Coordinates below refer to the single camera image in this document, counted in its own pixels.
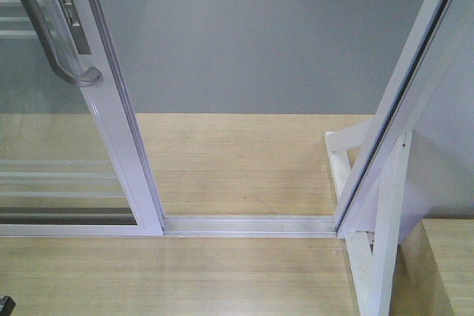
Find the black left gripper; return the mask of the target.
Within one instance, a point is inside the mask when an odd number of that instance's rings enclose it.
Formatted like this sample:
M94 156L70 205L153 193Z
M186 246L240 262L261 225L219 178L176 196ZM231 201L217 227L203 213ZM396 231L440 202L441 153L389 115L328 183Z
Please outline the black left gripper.
M15 301L11 296L4 295L0 297L0 316L11 316L15 309Z

